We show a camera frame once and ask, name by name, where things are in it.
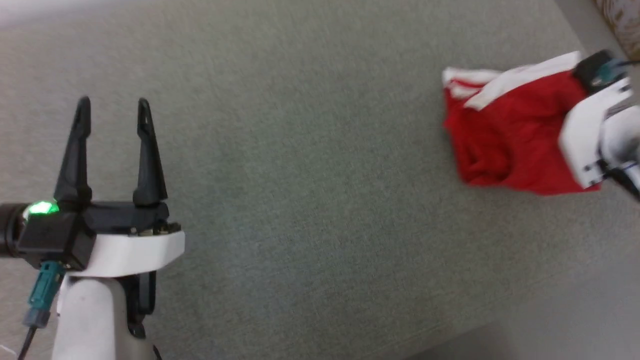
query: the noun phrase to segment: floor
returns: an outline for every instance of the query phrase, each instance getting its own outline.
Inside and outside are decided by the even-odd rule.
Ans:
[[[52,16],[91,9],[121,0],[0,0],[0,29]]]
[[[591,1],[557,2],[587,51],[610,49],[624,57]],[[630,69],[630,75],[638,88],[640,69]],[[633,253],[407,360],[640,359],[638,336],[640,263]]]
[[[402,359],[640,249],[614,186],[541,198],[456,173],[442,70],[582,49],[552,0],[139,0],[0,44],[3,201],[51,196],[84,94],[94,198],[129,198],[149,99],[188,235],[145,320],[166,359]],[[17,349],[35,274],[0,274],[0,345]]]

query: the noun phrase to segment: red towel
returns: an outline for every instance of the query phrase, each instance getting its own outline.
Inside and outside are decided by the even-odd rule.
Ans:
[[[575,182],[558,146],[564,117],[586,97],[571,75],[579,61],[576,52],[507,72],[444,71],[444,125],[465,183],[540,195],[599,190]]]

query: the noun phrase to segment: fabric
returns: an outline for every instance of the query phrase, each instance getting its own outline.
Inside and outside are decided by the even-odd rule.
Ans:
[[[640,60],[640,1],[595,0],[631,60]]]
[[[586,96],[571,75],[579,60],[574,52],[504,73],[445,69],[445,127],[464,182],[540,195],[585,191],[557,143],[565,115]]]

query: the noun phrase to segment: teal cable connector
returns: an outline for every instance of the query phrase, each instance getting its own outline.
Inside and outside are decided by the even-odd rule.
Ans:
[[[38,279],[33,286],[31,296],[29,296],[31,308],[22,321],[23,325],[39,329],[47,327],[51,315],[51,305],[60,289],[65,272],[64,266],[57,261],[44,261],[40,265]]]
[[[625,73],[625,62],[619,59],[613,59],[602,65],[597,72],[598,77],[595,81],[598,85],[606,85],[618,79],[618,76]]]

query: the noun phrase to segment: black cable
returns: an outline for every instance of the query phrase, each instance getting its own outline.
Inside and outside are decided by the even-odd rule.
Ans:
[[[618,66],[640,65],[640,60],[623,61]]]
[[[24,360],[26,358],[27,351],[29,351],[31,341],[33,341],[33,336],[36,334],[36,330],[38,330],[38,328],[35,326],[29,328],[29,331],[27,332],[27,338],[24,339],[22,350],[20,350],[20,355],[18,355],[18,360]]]
[[[156,355],[156,360],[162,360],[162,356],[160,356],[160,351],[158,351],[158,348],[154,345],[154,354]]]

